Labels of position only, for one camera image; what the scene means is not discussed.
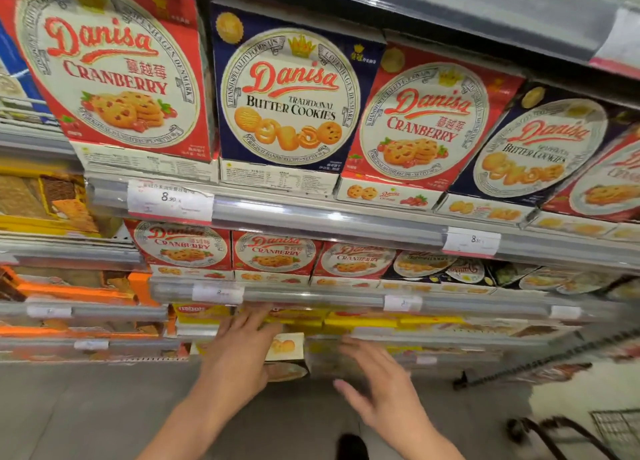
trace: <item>right hand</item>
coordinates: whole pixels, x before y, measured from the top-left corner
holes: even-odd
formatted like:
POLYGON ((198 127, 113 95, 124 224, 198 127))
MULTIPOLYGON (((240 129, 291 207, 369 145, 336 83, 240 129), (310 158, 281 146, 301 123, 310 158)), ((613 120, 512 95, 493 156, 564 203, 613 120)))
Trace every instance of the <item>right hand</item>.
POLYGON ((431 424, 409 374, 386 349, 345 336, 340 351, 358 363, 369 380, 372 398, 341 379, 333 382, 335 388, 405 460, 464 460, 431 424))

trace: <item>supermarket aisle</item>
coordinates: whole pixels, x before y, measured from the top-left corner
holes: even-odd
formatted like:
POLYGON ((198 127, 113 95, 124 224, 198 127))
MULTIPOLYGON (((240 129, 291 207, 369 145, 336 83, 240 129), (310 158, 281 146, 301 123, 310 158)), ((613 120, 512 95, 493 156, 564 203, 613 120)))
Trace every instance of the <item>supermarket aisle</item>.
MULTIPOLYGON (((0 376, 3 460, 132 459, 188 391, 195 365, 4 365, 0 376)), ((528 414, 528 387, 455 393, 420 383, 440 430, 467 460, 513 460, 502 424, 528 414)), ((360 431, 371 460, 397 460, 361 425, 330 383, 272 384, 237 415, 208 460, 332 460, 335 440, 360 431)))

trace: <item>blue cookie box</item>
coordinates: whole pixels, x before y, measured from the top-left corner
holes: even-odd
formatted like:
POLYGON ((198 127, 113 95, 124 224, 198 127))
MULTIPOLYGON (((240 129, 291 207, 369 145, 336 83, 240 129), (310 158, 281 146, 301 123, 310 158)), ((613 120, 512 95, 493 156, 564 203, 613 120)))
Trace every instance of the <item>blue cookie box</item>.
MULTIPOLYGON (((22 87, 22 90, 26 93, 27 97, 33 100, 41 100, 42 104, 25 102, 24 105, 16 105, 14 108, 23 108, 41 113, 51 114, 51 110, 44 102, 44 98, 38 91, 38 88, 33 81, 33 77, 27 67, 27 64, 22 59, 20 51, 13 43, 13 40, 4 30, 4 26, 0 23, 0 61, 6 69, 6 73, 12 76, 22 87)), ((0 106, 1 108, 7 108, 7 105, 0 106)), ((46 117, 27 117, 20 118, 20 120, 40 120, 42 123, 57 124, 56 119, 51 115, 50 118, 46 117)))
MULTIPOLYGON (((609 117, 609 124, 607 125, 607 130, 605 131, 604 137, 602 138, 602 143, 593 153, 591 158, 598 155, 601 149, 607 146, 609 142, 611 142, 614 138, 618 137, 622 132, 626 131, 632 124, 635 124, 638 121, 638 117, 640 115, 634 109, 627 108, 625 106, 612 104, 597 98, 590 97, 589 95, 582 95, 580 93, 574 93, 568 90, 564 90, 563 88, 557 88, 555 86, 550 86, 544 83, 538 83, 536 81, 530 81, 524 84, 518 96, 512 101, 511 108, 503 115, 500 122, 493 129, 486 142, 487 145, 491 138, 506 125, 510 124, 516 118, 519 118, 521 115, 530 111, 531 108, 523 108, 520 104, 521 100, 527 94, 529 90, 536 88, 538 86, 542 86, 545 89, 545 96, 538 102, 535 106, 538 107, 540 105, 550 103, 557 100, 565 100, 571 98, 582 98, 589 99, 598 102, 604 108, 607 116, 609 117), (625 118, 629 118, 630 121, 620 122, 616 119, 619 117, 622 112, 625 112, 625 118)), ((520 204, 524 206, 536 206, 541 202, 544 202, 549 196, 553 195, 555 190, 562 185, 564 181, 570 179, 573 174, 568 175, 562 181, 557 182, 553 186, 549 186, 546 189, 541 189, 535 193, 526 194, 522 196, 512 197, 512 198, 496 198, 494 196, 490 196, 485 194, 483 191, 477 188, 476 182, 474 181, 474 168, 476 167, 476 160, 478 159, 482 149, 479 149, 473 159, 469 161, 464 170, 458 175, 458 178, 453 183, 453 185, 449 188, 449 194, 455 195, 463 195, 469 197, 478 197, 484 198, 487 200, 493 201, 501 201, 501 202, 509 202, 512 204, 520 204)))
MULTIPOLYGON (((254 13, 250 11, 245 11, 242 9, 238 9, 233 6, 226 6, 216 2, 211 2, 210 6, 210 19, 212 23, 212 39, 213 39, 213 54, 214 54, 214 74, 216 77, 216 93, 218 100, 218 125, 220 127, 220 152, 221 157, 223 159, 242 161, 242 162, 250 162, 255 164, 265 164, 271 166, 284 166, 280 163, 274 163, 263 159, 259 156, 256 156, 248 149, 246 149, 242 143, 240 143, 231 128, 227 124, 227 120, 224 116, 224 110, 222 109, 222 99, 223 96, 220 94, 220 82, 223 79, 223 73, 225 71, 225 67, 227 66, 228 60, 233 56, 236 52, 237 45, 229 44, 224 42, 217 30, 216 30, 216 19, 219 14, 226 11, 232 11, 235 13, 240 20, 242 20, 244 26, 244 34, 243 38, 240 41, 240 44, 244 43, 248 39, 251 39, 257 34, 268 31, 270 29, 280 28, 280 27, 295 27, 295 28, 303 28, 308 29, 311 32, 315 32, 321 36, 326 37, 332 43, 334 43, 338 49, 341 50, 343 54, 347 57, 353 53, 353 47, 356 44, 362 44, 366 48, 366 58, 369 60, 373 60, 372 62, 358 61, 354 59, 350 59, 351 66, 358 77, 358 83, 360 84, 360 108, 358 109, 358 117, 357 120, 360 120, 360 116, 362 115, 362 111, 364 110, 365 104, 369 98, 369 93, 371 91, 371 87, 373 84, 373 80, 376 77, 376 73, 378 71, 378 66, 380 65, 380 59, 382 58, 382 54, 385 50, 386 44, 382 42, 357 38, 351 35, 344 35, 332 31, 327 31, 315 26, 310 26, 306 24, 299 24, 297 22, 290 22, 283 19, 277 19, 275 17, 270 17, 268 15, 262 15, 259 13, 254 13)), ((295 165, 295 166, 287 166, 296 169, 306 169, 306 170, 316 170, 322 172, 331 172, 331 173, 340 173, 342 171, 342 167, 344 166, 344 162, 347 159, 349 154, 349 150, 351 149, 351 142, 355 137, 357 132, 358 124, 354 127, 353 132, 349 136, 349 138, 345 141, 342 147, 333 153, 331 156, 326 159, 317 161, 308 165, 295 165)))

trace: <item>shopping cart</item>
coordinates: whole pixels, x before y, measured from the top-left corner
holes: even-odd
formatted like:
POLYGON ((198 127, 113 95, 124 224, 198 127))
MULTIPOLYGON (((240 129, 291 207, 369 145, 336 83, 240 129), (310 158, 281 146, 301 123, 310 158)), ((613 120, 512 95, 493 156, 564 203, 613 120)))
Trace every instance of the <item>shopping cart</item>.
POLYGON ((568 460, 562 453, 555 440, 549 435, 548 432, 554 431, 560 428, 571 428, 580 434, 580 436, 596 447, 601 453, 610 460, 622 460, 619 456, 613 453, 612 449, 606 446, 603 442, 597 439, 586 428, 576 423, 575 421, 565 418, 564 416, 553 416, 552 418, 542 420, 539 424, 529 418, 512 418, 507 421, 507 435, 513 442, 522 445, 530 432, 535 432, 542 442, 547 446, 549 451, 558 460, 568 460))

